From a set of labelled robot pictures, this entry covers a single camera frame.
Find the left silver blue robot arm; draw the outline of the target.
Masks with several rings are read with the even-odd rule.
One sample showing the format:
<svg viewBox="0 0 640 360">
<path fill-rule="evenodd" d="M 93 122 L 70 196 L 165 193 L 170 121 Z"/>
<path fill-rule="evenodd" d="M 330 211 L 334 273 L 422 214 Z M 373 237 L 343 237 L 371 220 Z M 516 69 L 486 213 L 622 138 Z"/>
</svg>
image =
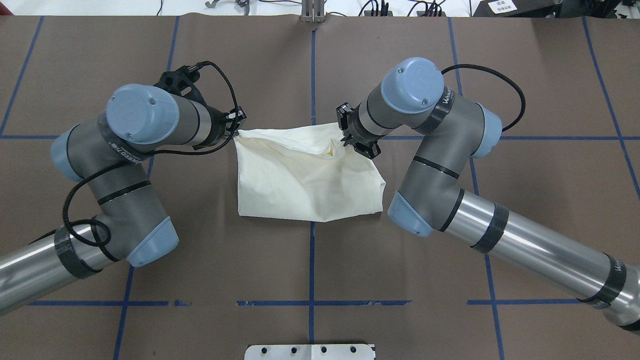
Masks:
<svg viewBox="0 0 640 360">
<path fill-rule="evenodd" d="M 161 146 L 217 150 L 245 119 L 242 107 L 221 112 L 194 93 L 119 87 L 104 112 L 52 144 L 55 168 L 76 185 L 58 228 L 1 258 L 1 314 L 120 260 L 141 267 L 173 251 L 178 235 L 142 163 Z"/>
</svg>

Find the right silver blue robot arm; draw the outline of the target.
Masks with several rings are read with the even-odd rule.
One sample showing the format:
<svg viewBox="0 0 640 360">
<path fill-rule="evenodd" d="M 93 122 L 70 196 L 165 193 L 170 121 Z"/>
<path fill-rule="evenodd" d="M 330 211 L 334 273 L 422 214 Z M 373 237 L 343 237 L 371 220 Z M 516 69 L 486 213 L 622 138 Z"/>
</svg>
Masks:
<svg viewBox="0 0 640 360">
<path fill-rule="evenodd" d="M 336 117 L 345 147 L 370 160 L 379 141 L 407 127 L 422 135 L 387 214 L 398 227 L 427 237 L 448 234 L 469 248 L 518 267 L 564 290 L 613 325 L 639 333 L 639 267 L 624 264 L 532 219 L 462 187 L 462 171 L 488 155 L 514 123 L 446 85 L 446 73 L 475 69 L 494 75 L 519 96 L 521 120 L 526 98 L 508 76 L 478 64 L 439 69 L 424 57 L 410 57 L 389 70 L 358 105 L 345 102 Z"/>
</svg>

